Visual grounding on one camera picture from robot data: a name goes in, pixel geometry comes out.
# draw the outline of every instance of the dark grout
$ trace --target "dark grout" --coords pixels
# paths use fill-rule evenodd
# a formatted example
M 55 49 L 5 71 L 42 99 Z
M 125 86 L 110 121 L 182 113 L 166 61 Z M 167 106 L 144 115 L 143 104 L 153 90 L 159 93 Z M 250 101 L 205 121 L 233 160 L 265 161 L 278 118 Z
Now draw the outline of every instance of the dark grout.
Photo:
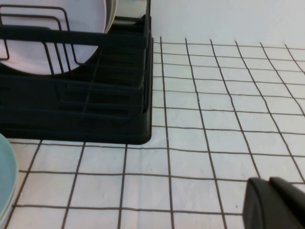
M 199 112 L 200 112 L 200 118 L 201 118 L 201 123 L 202 123 L 202 127 L 203 127 L 203 133 L 204 133 L 204 137 L 205 137 L 205 141 L 206 141 L 206 147 L 207 147 L 207 151 L 208 151 L 208 154 L 209 154 L 210 164 L 211 164 L 211 168 L 212 168 L 212 172 L 213 172 L 213 180 L 214 180 L 214 183 L 215 183 L 215 186 L 216 186 L 216 192 L 217 192 L 218 201 L 219 201 L 219 205 L 220 205 L 220 211 L 221 211 L 223 222 L 224 222 L 224 228 L 227 229 L 227 223 L 226 223 L 225 216 L 224 216 L 224 208 L 223 208 L 222 200 L 221 200 L 221 197 L 220 197 L 219 186 L 218 186 L 218 183 L 217 183 L 217 180 L 216 180 L 216 171 L 215 171 L 213 160 L 212 160 L 209 140 L 208 140 L 208 137 L 207 137 L 207 134 L 206 134 L 206 128 L 205 128 L 204 120 L 203 120 L 203 114 L 201 112 L 199 94 L 198 94 L 198 91 L 197 91 L 196 80 L 194 78 L 193 66 L 192 66 L 192 62 L 191 62 L 191 57 L 189 55 L 188 43 L 187 43 L 186 38 L 185 38 L 185 44 L 186 44 L 186 50 L 187 50 L 189 63 L 190 63 L 190 66 L 191 66 L 191 73 L 192 73 L 193 83 L 194 83 L 195 92 L 196 92 L 196 96 L 197 96 L 197 103 L 198 103 L 198 108 L 199 108 Z

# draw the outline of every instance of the black dish rack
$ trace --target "black dish rack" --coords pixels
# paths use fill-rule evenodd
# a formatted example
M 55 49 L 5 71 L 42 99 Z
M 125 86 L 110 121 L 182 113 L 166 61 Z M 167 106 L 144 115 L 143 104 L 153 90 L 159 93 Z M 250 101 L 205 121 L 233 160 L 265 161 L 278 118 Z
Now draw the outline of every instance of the black dish rack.
M 57 9 L 68 30 L 3 25 L 4 7 Z M 0 132 L 6 137 L 143 144 L 151 138 L 153 38 L 150 0 L 141 19 L 116 17 L 108 34 L 69 29 L 63 8 L 0 5 L 0 42 L 41 42 L 50 76 L 18 72 L 0 63 Z M 48 43 L 98 46 L 86 62 L 54 74 Z

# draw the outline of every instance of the tile grout line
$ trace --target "tile grout line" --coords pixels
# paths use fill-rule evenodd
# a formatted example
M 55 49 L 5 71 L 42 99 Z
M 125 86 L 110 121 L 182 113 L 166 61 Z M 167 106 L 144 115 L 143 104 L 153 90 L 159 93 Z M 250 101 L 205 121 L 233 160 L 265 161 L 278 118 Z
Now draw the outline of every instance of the tile grout line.
M 172 90 L 167 90 L 167 92 L 177 92 L 177 93 L 194 93 L 194 92 L 182 92 L 182 91 L 172 91 Z M 225 93 L 211 93 L 211 92 L 198 92 L 198 94 L 221 94 L 221 95 L 228 95 Z M 248 96 L 248 97 L 260 97 L 260 95 L 257 94 L 233 94 L 231 93 L 231 95 L 236 95 L 236 96 Z M 271 98 L 288 98 L 291 99 L 291 97 L 289 96 L 281 96 L 281 95 L 264 95 L 264 97 L 271 97 Z
M 41 146 L 41 143 L 42 143 L 42 140 L 40 140 L 40 142 L 39 142 L 38 145 L 37 145 L 37 148 L 36 148 L 36 150 L 35 150 L 35 153 L 34 153 L 34 155 L 33 155 L 32 160 L 31 160 L 31 162 L 30 162 L 30 165 L 29 165 L 29 168 L 28 168 L 28 170 L 27 170 L 27 172 L 26 172 L 26 175 L 25 175 L 25 177 L 24 177 L 24 179 L 23 179 L 23 182 L 22 182 L 22 185 L 21 185 L 20 190 L 19 190 L 19 192 L 18 192 L 18 195 L 17 195 L 17 197 L 16 197 L 16 199 L 15 199 L 15 201 L 14 201 L 15 205 L 16 205 L 16 204 L 18 203 L 18 201 L 19 201 L 20 195 L 21 195 L 22 190 L 23 190 L 23 188 L 24 188 L 25 182 L 27 181 L 27 179 L 28 179 L 28 177 L 29 177 L 30 170 L 31 170 L 31 168 L 32 168 L 32 166 L 33 166 L 33 164 L 34 164 L 34 160 L 35 160 L 35 157 L 36 157 L 36 155 L 37 155 L 37 153 L 38 153 L 38 151 L 39 151 L 39 148 L 40 148 L 40 146 Z M 12 217 L 14 211 L 15 211 L 15 207 L 13 206 L 13 207 L 12 207 L 12 210 L 10 211 L 10 215 L 9 215 L 9 217 L 8 217 L 8 220 L 7 220 L 7 222 L 6 222 L 5 226 L 4 226 L 4 229 L 6 229 L 6 228 L 8 227 L 8 225 L 9 225 L 9 223 L 10 223 L 10 220 L 11 220 L 11 217 Z
M 126 175 L 127 150 L 128 150 L 128 145 L 126 144 L 126 146 L 125 146 L 125 153 L 124 153 L 123 173 L 121 174 L 121 176 L 122 176 L 122 185 L 121 185 L 120 208 L 119 208 L 119 217 L 118 217 L 118 229 L 121 228 L 121 221 L 122 221 L 122 207 L 123 207 L 123 198 L 124 198 L 124 185 L 125 185 L 125 175 Z
M 190 67 L 191 67 L 194 88 L 195 88 L 195 92 L 196 92 L 196 95 L 197 95 L 197 103 L 198 103 L 198 107 L 199 107 L 201 123 L 202 123 L 202 126 L 203 126 L 203 134 L 204 134 L 204 137 L 205 137 L 206 147 L 207 147 L 207 151 L 208 151 L 208 154 L 209 154 L 209 159 L 210 159 L 211 168 L 212 168 L 212 172 L 213 172 L 213 180 L 215 182 L 215 187 L 216 187 L 216 191 L 217 191 L 217 197 L 218 197 L 218 201 L 219 201 L 220 211 L 221 211 L 221 215 L 222 215 L 223 223 L 224 223 L 224 229 L 227 229 L 228 227 L 227 227 L 227 223 L 226 223 L 226 220 L 225 220 L 224 208 L 223 208 L 222 200 L 221 200 L 221 197 L 220 197 L 220 190 L 219 190 L 219 187 L 218 187 L 218 182 L 216 180 L 216 172 L 215 172 L 215 168 L 214 168 L 214 164 L 213 164 L 213 160 L 212 160 L 212 154 L 211 154 L 211 151 L 210 151 L 210 145 L 209 145 L 208 137 L 207 137 L 207 134 L 206 134 L 203 115 L 202 115 L 202 112 L 201 112 L 201 105 L 200 105 L 200 102 L 199 102 L 200 101 L 199 100 L 199 94 L 197 92 L 196 81 L 195 81 L 195 78 L 194 78 L 192 62 L 191 62 L 191 58 L 190 58 L 190 55 L 189 55 L 188 44 L 187 44 L 187 39 L 186 38 L 185 38 L 185 45 L 186 45 L 186 51 L 187 51 L 187 54 L 188 54 L 188 59 L 189 59 Z
M 289 52 L 289 55 L 291 56 L 292 60 L 295 62 L 295 64 L 298 66 L 298 68 L 299 68 L 301 71 L 303 71 L 303 69 L 299 66 L 299 64 L 297 63 L 297 61 L 294 59 L 294 57 L 293 57 L 293 55 L 291 54 L 291 52 L 290 52 L 289 48 L 287 47 L 287 45 L 286 45 L 286 44 L 284 44 L 284 45 L 285 45 L 287 51 Z
M 237 42 L 235 42 L 235 43 L 236 43 L 236 47 L 237 47 L 237 49 L 238 49 L 238 52 L 239 52 L 239 54 L 240 54 L 240 56 L 241 56 L 241 58 L 242 58 L 242 60 L 243 60 L 243 62 L 244 62 L 244 65 L 245 65 L 246 68 L 248 69 L 248 66 L 247 66 L 246 62 L 244 61 L 243 56 L 242 56 L 242 54 L 241 54 L 241 52 L 240 52 L 239 46 L 238 46 Z M 303 180 L 303 182 L 305 182 L 304 177 L 302 176 L 301 171 L 300 171 L 299 167 L 297 166 L 296 161 L 295 161 L 295 159 L 294 159 L 294 157 L 293 157 L 293 155 L 292 155 L 292 153 L 291 153 L 291 151 L 290 151 L 290 149 L 289 149 L 289 146 L 288 146 L 287 142 L 285 141 L 283 134 L 280 132 L 280 128 L 278 127 L 278 125 L 277 125 L 277 123 L 276 123 L 276 121 L 275 121 L 273 115 L 272 115 L 271 112 L 270 112 L 270 109 L 269 109 L 269 107 L 268 107 L 267 101 L 265 100 L 263 94 L 262 94 L 261 91 L 259 90 L 259 88 L 258 88 L 258 86 L 257 86 L 257 84 L 256 84 L 256 82 L 255 82 L 255 80 L 254 80 L 254 78 L 252 77 L 252 74 L 251 74 L 251 72 L 250 72 L 249 69 L 248 69 L 248 72 L 249 72 L 249 74 L 250 74 L 250 76 L 251 76 L 251 78 L 252 78 L 252 80 L 253 80 L 253 83 L 255 84 L 255 86 L 256 86 L 256 88 L 257 88 L 259 94 L 261 95 L 261 98 L 262 98 L 262 99 L 264 100 L 264 102 L 265 102 L 267 111 L 268 111 L 268 113 L 269 113 L 271 119 L 273 120 L 273 122 L 274 122 L 274 124 L 275 124 L 275 127 L 276 127 L 277 131 L 279 132 L 279 134 L 280 134 L 280 136 L 281 136 L 281 138 L 282 138 L 284 144 L 286 145 L 287 151 L 288 151 L 290 157 L 292 158 L 292 160 L 293 160 L 293 162 L 294 162 L 294 164 L 295 164 L 295 166 L 296 166 L 296 169 L 298 170 L 298 173 L 299 173 L 301 179 Z
M 176 65 L 176 66 L 189 66 L 187 64 L 178 64 L 178 63 L 163 63 L 165 65 Z M 205 67 L 205 68 L 218 68 L 217 66 L 205 66 L 205 65 L 193 65 L 193 67 Z M 238 67 L 222 67 L 227 69 L 244 69 L 246 68 L 238 68 Z M 250 70 L 262 70 L 262 71 L 274 71 L 273 69 L 260 69 L 260 68 L 249 68 Z M 289 72 L 289 73 L 302 73 L 303 71 L 293 71 L 293 70 L 277 70 L 278 72 Z
M 168 53 L 168 52 L 164 52 L 163 54 L 164 55 L 174 55 L 174 56 L 187 56 L 187 54 L 181 54 L 181 53 Z M 211 56 L 211 55 L 190 54 L 190 56 L 213 57 L 214 58 L 214 56 Z M 238 57 L 238 56 L 216 56 L 216 57 L 219 57 L 219 58 L 240 59 L 240 57 Z M 247 60 L 267 60 L 267 58 L 257 58 L 257 57 L 244 57 L 244 59 L 247 59 Z M 272 61 L 289 61 L 289 62 L 293 62 L 293 60 L 283 60 L 283 59 L 270 59 L 270 60 L 272 60 Z
M 298 104 L 298 106 L 299 106 L 299 108 L 300 108 L 300 110 L 301 110 L 301 112 L 302 112 L 302 114 L 303 114 L 303 116 L 304 116 L 304 118 L 305 118 L 305 113 L 304 113 L 304 111 L 302 110 L 301 105 L 300 105 L 299 102 L 296 100 L 296 98 L 294 98 L 294 96 L 293 96 L 292 93 L 290 92 L 289 88 L 288 88 L 287 85 L 284 83 L 282 77 L 280 76 L 280 74 L 278 73 L 278 71 L 276 70 L 276 68 L 274 67 L 274 65 L 272 64 L 271 60 L 269 59 L 269 57 L 268 57 L 268 55 L 267 55 L 267 53 L 266 53 L 266 51 L 265 51 L 265 49 L 264 49 L 264 47 L 263 47 L 263 44 L 262 44 L 262 43 L 260 43 L 260 44 L 261 44 L 261 46 L 262 46 L 262 49 L 263 49 L 263 51 L 264 51 L 264 53 L 265 53 L 267 59 L 269 60 L 271 66 L 274 68 L 276 74 L 278 75 L 278 77 L 280 78 L 280 80 L 283 82 L 284 86 L 286 87 L 286 89 L 287 89 L 287 91 L 289 92 L 289 94 L 291 95 L 291 97 L 294 99 L 294 101 L 296 102 L 296 104 Z M 303 177 L 303 175 L 302 175 L 302 172 L 301 172 L 299 166 L 297 165 L 297 163 L 296 163 L 296 161 L 295 161 L 295 158 L 293 157 L 293 155 L 292 155 L 292 153 L 291 153 L 291 151 L 290 151 L 290 149 L 289 149 L 289 147 L 288 147 L 288 144 L 287 144 L 287 142 L 286 142 L 285 139 L 284 139 L 284 136 L 283 136 L 282 134 L 281 134 L 281 136 L 282 136 L 282 139 L 283 139 L 284 143 L 285 143 L 286 146 L 287 146 L 287 150 L 288 150 L 288 152 L 289 152 L 289 154 L 290 154 L 290 156 L 291 156 L 292 161 L 293 161 L 294 164 L 295 164 L 295 167 L 296 167 L 296 169 L 297 169 L 297 171 L 298 171 L 298 173 L 299 173 L 301 179 L 302 179 L 303 182 L 305 183 L 305 179 L 304 179 L 304 177 Z
M 86 142 L 83 143 L 82 148 L 81 148 L 80 159 L 78 160 L 78 164 L 77 164 L 77 167 L 76 167 L 76 173 L 75 173 L 74 180 L 73 180 L 73 183 L 72 183 L 71 192 L 70 192 L 70 195 L 69 195 L 69 199 L 68 199 L 68 204 L 67 204 L 67 208 L 66 208 L 66 211 L 65 211 L 65 215 L 63 217 L 61 229 L 64 229 L 65 225 L 66 225 L 66 220 L 67 220 L 69 208 L 70 208 L 70 205 L 71 205 L 74 188 L 75 188 L 75 185 L 76 185 L 78 171 L 79 171 L 80 166 L 81 166 L 81 159 L 82 159 L 82 156 L 83 156 L 83 153 L 84 153 L 84 150 L 85 150 L 85 145 L 86 145 Z
M 165 78 L 168 78 L 168 79 L 177 79 L 177 80 L 192 80 L 190 78 L 181 78 L 181 77 L 174 77 L 174 76 L 165 76 Z M 200 78 L 195 78 L 195 80 L 202 80 L 202 81 L 223 81 L 222 79 L 200 79 Z M 225 80 L 225 81 L 226 82 L 252 83 L 252 81 L 244 81 L 244 80 Z M 257 83 L 270 83 L 270 84 L 300 85 L 300 86 L 304 86 L 305 85 L 305 83 L 280 83 L 280 82 L 264 82 L 264 81 L 256 81 L 256 82 Z
M 249 142 L 248 142 L 248 140 L 247 140 L 247 138 L 246 138 L 246 135 L 245 135 L 244 130 L 243 130 L 243 127 L 242 127 L 242 124 L 241 124 L 241 122 L 240 122 L 240 120 L 239 120 L 237 111 L 236 111 L 236 109 L 235 109 L 235 106 L 234 106 L 234 103 L 233 103 L 232 95 L 230 94 L 229 89 L 228 89 L 228 87 L 227 87 L 227 85 L 226 85 L 226 82 L 225 82 L 225 80 L 224 80 L 223 72 L 222 72 L 222 70 L 221 70 L 221 67 L 220 67 L 220 65 L 219 65 L 219 62 L 218 62 L 217 57 L 216 57 L 216 55 L 215 55 L 215 50 L 214 50 L 213 42 L 212 42 L 212 40 L 210 40 L 210 41 L 211 41 L 212 50 L 213 50 L 213 53 L 214 53 L 214 56 L 215 56 L 215 60 L 216 60 L 216 62 L 217 62 L 217 65 L 218 65 L 218 68 L 219 68 L 219 71 L 220 71 L 220 75 L 221 75 L 221 77 L 222 77 L 222 79 L 223 79 L 225 89 L 226 89 L 228 95 L 230 96 L 231 105 L 232 105 L 232 107 L 233 107 L 233 110 L 234 110 L 234 113 L 235 113 L 235 116 L 236 116 L 236 119 L 237 119 L 239 128 L 240 128 L 240 130 L 241 130 L 241 132 L 242 132 L 242 134 L 243 134 L 245 143 L 246 143 L 246 145 L 247 145 L 247 148 L 248 148 L 248 151 L 249 151 L 249 154 L 250 154 L 250 157 L 251 157 L 253 166 L 254 166 L 254 168 L 255 168 L 255 171 L 256 171 L 258 177 L 261 178 L 261 175 L 259 174 L 258 168 L 257 168 L 256 163 L 255 163 L 255 161 L 254 161 L 254 157 L 253 157 L 253 155 L 252 155 L 252 152 L 251 152 L 251 149 L 250 149 L 250 146 L 249 146 Z
M 172 190 L 172 179 L 171 179 L 171 156 L 169 149 L 169 138 L 168 138 L 168 127 L 167 127 L 167 113 L 166 113 L 166 93 L 165 93 L 165 79 L 164 79 L 164 66 L 163 66 L 163 54 L 162 54 L 162 37 L 160 37 L 160 48 L 161 48 L 161 62 L 162 62 L 162 76 L 163 76 L 163 100 L 164 100 L 164 118 L 165 118 L 165 132 L 166 132 L 166 146 L 167 146 L 167 163 L 168 163 L 168 182 L 169 182 L 169 195 L 170 195 L 170 209 L 171 209 L 171 223 L 172 229 L 175 228 L 174 216 L 173 216 L 173 190 Z

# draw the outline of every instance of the grid pattern surface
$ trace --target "grid pattern surface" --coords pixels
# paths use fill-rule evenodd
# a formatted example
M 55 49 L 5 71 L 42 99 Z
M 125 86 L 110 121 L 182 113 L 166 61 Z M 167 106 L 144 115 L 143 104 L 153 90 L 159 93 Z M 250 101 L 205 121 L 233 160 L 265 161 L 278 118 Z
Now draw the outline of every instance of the grid pattern surface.
M 250 177 L 305 190 L 305 50 L 155 38 L 142 146 L 10 139 L 8 229 L 243 229 Z

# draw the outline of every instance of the white plate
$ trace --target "white plate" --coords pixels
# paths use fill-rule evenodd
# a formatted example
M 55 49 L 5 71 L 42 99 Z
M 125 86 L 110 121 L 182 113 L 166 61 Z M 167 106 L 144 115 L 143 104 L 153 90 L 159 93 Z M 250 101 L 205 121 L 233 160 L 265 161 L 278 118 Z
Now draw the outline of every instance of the white plate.
M 106 2 L 105 0 L 0 0 L 0 4 L 35 5 L 62 7 L 67 11 L 71 31 L 104 32 L 106 26 Z M 26 9 L 26 8 L 1 8 L 1 13 L 16 13 L 27 15 L 54 16 L 60 20 L 62 30 L 67 30 L 64 13 L 61 10 L 50 9 Z M 57 21 L 52 19 L 2 17 L 4 25 L 42 26 L 58 30 Z M 61 73 L 59 60 L 54 44 L 47 44 L 51 63 L 55 74 Z M 1 61 L 8 67 L 31 74 L 51 74 L 45 48 L 38 42 L 8 41 L 10 59 Z M 63 45 L 58 44 L 61 63 L 64 72 L 67 72 L 68 64 L 64 54 Z M 71 45 L 66 45 L 71 70 L 79 67 L 74 61 Z M 96 46 L 74 45 L 77 62 L 86 62 L 96 51 Z M 0 41 L 0 58 L 5 58 L 6 51 L 3 41 Z
M 107 23 L 106 23 L 105 32 L 108 32 L 115 18 L 117 6 L 118 6 L 118 0 L 106 0 L 106 5 L 107 5 Z
M 0 218 L 0 229 L 4 229 L 5 224 L 6 224 L 6 222 L 9 219 L 10 211 L 11 211 L 12 205 L 14 204 L 14 201 L 15 201 L 15 199 L 17 197 L 17 193 L 18 193 L 18 188 L 17 188 L 17 185 L 16 185 L 15 189 L 14 189 L 14 193 L 13 193 L 13 195 L 12 195 L 12 197 L 10 199 L 10 202 L 8 204 L 8 207 L 6 208 L 3 217 Z
M 17 160 L 8 140 L 0 134 L 0 220 L 7 211 L 18 181 Z

